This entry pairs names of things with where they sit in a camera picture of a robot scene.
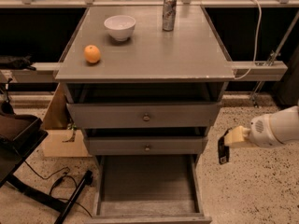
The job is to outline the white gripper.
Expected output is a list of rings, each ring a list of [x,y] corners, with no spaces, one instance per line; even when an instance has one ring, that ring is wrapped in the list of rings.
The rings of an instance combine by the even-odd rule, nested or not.
[[[274,136],[270,126],[270,115],[256,117],[250,122],[250,129],[237,126],[224,135],[224,145],[229,148],[262,147],[274,148],[282,145]]]

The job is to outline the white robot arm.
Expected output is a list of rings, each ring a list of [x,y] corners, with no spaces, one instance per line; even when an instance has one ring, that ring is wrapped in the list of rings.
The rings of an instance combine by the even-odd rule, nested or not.
[[[297,105],[251,120],[248,128],[237,126],[224,135],[230,148],[275,148],[299,140],[299,107]]]

